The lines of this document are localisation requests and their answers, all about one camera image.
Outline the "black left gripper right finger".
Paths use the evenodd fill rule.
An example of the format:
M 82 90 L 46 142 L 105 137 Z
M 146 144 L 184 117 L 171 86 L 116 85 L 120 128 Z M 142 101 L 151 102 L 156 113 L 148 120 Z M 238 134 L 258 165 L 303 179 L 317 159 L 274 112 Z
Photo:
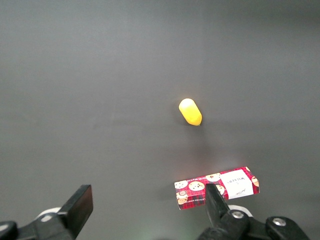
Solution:
M 213 183 L 205 185 L 205 208 L 212 227 L 217 227 L 222 217 L 230 210 L 217 186 Z

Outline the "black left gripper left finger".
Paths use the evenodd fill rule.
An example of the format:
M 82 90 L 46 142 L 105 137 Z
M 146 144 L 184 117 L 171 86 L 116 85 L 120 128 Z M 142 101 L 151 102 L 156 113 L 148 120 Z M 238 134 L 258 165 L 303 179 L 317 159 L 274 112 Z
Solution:
M 92 186 L 81 185 L 58 211 L 66 229 L 76 239 L 93 212 Z

